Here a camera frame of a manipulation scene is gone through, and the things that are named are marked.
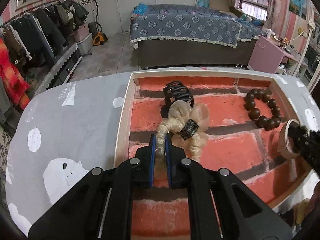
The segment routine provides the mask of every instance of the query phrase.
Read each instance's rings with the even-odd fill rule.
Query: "beaded bracelet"
[[[260,110],[256,108],[256,103],[254,99],[257,98],[267,103],[268,107],[271,109],[273,116],[268,119],[264,115],[260,116]],[[256,121],[256,125],[259,128],[264,128],[266,131],[273,130],[274,128],[279,127],[281,121],[280,108],[276,105],[276,101],[271,98],[271,96],[262,89],[252,89],[244,97],[244,108],[249,111],[249,117],[251,120]]]

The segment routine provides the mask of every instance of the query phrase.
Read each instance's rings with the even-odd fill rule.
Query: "white storage bin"
[[[86,54],[93,47],[92,33],[89,33],[82,41],[77,42],[79,46],[80,54]]]

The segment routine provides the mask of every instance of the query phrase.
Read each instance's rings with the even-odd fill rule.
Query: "clothing rail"
[[[48,5],[48,4],[51,5],[52,3],[58,2],[58,1],[63,1],[63,0],[53,0],[53,1],[45,2],[45,3],[39,4],[39,5],[37,5],[37,6],[34,6],[34,7],[30,8],[30,9],[28,9],[28,10],[25,10],[25,11],[23,11],[22,13],[17,14],[16,16],[12,17],[10,20],[8,20],[8,21],[4,22],[3,24],[1,24],[1,25],[0,25],[0,28],[3,28],[5,25],[7,25],[8,23],[10,23],[12,20],[17,19],[17,18],[19,18],[20,16],[23,16],[23,15],[25,15],[26,13],[28,13],[28,12],[34,10],[34,9],[40,8],[41,6]]]

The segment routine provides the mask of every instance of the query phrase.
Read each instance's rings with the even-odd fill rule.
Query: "red and orange cloth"
[[[16,66],[10,62],[8,49],[2,39],[0,39],[0,77],[9,99],[24,110],[30,102],[25,93],[29,84],[25,82]]]

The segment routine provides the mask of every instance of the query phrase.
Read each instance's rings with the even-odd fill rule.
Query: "blue bedspread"
[[[265,32],[242,19],[218,10],[185,5],[149,5],[131,27],[131,41],[186,40],[235,48]]]

